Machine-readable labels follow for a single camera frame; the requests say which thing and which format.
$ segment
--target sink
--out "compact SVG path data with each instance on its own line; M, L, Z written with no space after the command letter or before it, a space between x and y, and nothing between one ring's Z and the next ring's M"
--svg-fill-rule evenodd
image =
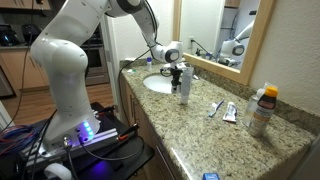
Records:
M172 94L171 93L171 80L172 76L164 77L161 74L155 74L149 76L143 80L143 84L148 88L156 92Z

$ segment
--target toothbrush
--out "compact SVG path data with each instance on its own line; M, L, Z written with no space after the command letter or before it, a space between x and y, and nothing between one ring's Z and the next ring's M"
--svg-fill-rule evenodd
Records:
M220 106L223 104L223 102L224 102L224 99L222 99L222 101L220 101L217 105L216 105L216 107L214 108L214 110L213 110L213 112L210 112L209 113L209 117L213 117L215 114L216 114L216 112L218 111L218 109L220 108Z

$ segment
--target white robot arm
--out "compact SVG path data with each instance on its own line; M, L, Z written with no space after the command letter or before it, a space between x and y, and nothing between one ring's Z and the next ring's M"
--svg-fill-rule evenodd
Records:
M44 157L54 156L65 136L79 146L79 135L88 142L99 130L85 88L88 58L79 46L91 37L105 13L132 14L155 59L171 63L182 57L180 42L166 47L156 42L158 22L145 0L66 0L31 46L32 57L47 72L57 108L40 149Z
M234 59L231 58L232 55L240 56L244 52L244 46L240 44L243 39L249 38L254 21L252 21L246 28L244 28L234 39L226 40L221 46L219 63L225 64L227 66L238 65Z

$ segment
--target kitchen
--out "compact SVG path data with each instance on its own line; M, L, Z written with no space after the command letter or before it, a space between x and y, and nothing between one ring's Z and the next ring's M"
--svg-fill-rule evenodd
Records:
M11 117L16 116L16 124L34 123L49 117L54 111L46 73L42 67L31 59L29 53L24 70L24 58L28 49L30 34L32 33L33 36L32 42L56 15L63 2L44 1L44 4L40 6L34 1L33 9L35 10L31 10L31 6L22 8L17 7L17 5L0 10L0 29L3 32L0 46L0 73L1 82L5 87L1 88L0 97ZM90 99L92 102L102 99L104 106L112 105L113 97L108 69L104 60L106 57L100 26L81 47L87 53L89 59L86 85L88 94L92 97Z

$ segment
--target wooden cabinet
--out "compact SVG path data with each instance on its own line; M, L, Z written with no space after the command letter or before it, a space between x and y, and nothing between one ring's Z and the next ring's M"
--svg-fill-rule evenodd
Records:
M226 0L224 6L229 8L238 8L240 0Z
M145 143L155 150L155 156L143 167L148 179L181 179L180 174L174 170L173 164L171 160L169 160L161 141L154 132L148 117L139 105L123 76L121 76L121 82L122 100L124 101L124 109L129 118L130 125L138 123L140 126L138 130L139 135L144 139Z
M0 65L10 84L17 89L48 86L44 70L31 58L26 50L4 51L0 53Z
M43 5L37 0L0 0L0 8L50 10L49 0L42 0Z
M1 0L1 8L18 8L20 7L19 0Z

